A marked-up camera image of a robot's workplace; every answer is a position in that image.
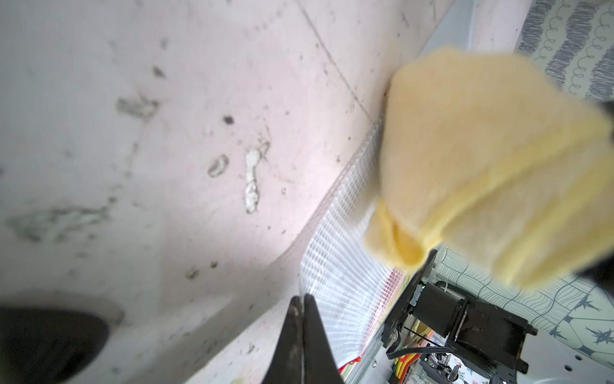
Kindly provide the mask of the clear mesh bag red zipper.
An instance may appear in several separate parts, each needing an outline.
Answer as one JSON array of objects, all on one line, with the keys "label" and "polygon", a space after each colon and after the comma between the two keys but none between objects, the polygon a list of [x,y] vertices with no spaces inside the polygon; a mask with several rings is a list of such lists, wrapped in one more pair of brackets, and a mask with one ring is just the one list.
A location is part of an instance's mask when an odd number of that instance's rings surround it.
[{"label": "clear mesh bag red zipper", "polygon": [[374,258],[364,236],[379,199],[378,121],[326,195],[302,257],[300,290],[318,306],[338,368],[365,353],[403,274]]}]

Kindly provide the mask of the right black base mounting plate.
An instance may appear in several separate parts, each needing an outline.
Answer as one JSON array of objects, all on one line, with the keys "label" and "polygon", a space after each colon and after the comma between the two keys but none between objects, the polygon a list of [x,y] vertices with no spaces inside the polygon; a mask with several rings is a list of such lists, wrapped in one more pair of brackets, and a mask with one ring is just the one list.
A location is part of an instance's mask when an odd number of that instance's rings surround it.
[{"label": "right black base mounting plate", "polygon": [[[529,364],[521,359],[525,337],[536,336],[537,329],[471,294],[457,298],[430,283],[437,253],[430,251],[384,321],[381,341],[387,357],[450,353],[491,383],[517,383],[518,373],[529,372]],[[444,337],[444,343],[402,347],[401,329],[409,315]]]}]

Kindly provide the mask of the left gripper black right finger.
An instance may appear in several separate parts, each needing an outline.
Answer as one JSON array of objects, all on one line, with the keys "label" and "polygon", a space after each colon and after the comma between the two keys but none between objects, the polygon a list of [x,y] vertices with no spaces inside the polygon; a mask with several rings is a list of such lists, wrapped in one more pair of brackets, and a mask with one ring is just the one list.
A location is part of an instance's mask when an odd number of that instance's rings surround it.
[{"label": "left gripper black right finger", "polygon": [[343,384],[334,361],[315,297],[304,297],[304,383]]}]

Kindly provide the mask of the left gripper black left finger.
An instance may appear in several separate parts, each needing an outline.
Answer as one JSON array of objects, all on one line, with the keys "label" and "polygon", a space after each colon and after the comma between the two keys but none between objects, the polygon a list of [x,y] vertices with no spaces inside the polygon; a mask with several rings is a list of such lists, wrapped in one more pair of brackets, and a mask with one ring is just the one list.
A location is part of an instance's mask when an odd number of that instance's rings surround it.
[{"label": "left gripper black left finger", "polygon": [[281,334],[262,384],[301,384],[303,380],[303,311],[299,296],[289,302]]}]

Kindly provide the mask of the yellow microfiber cloth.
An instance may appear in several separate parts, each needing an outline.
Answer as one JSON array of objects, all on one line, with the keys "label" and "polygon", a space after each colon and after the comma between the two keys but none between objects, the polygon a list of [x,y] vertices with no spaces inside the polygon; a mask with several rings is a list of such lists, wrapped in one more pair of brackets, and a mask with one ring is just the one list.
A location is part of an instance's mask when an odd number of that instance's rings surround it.
[{"label": "yellow microfiber cloth", "polygon": [[613,103],[559,91],[519,54],[442,49],[390,81],[375,257],[414,272],[452,246],[523,289],[613,290]]}]

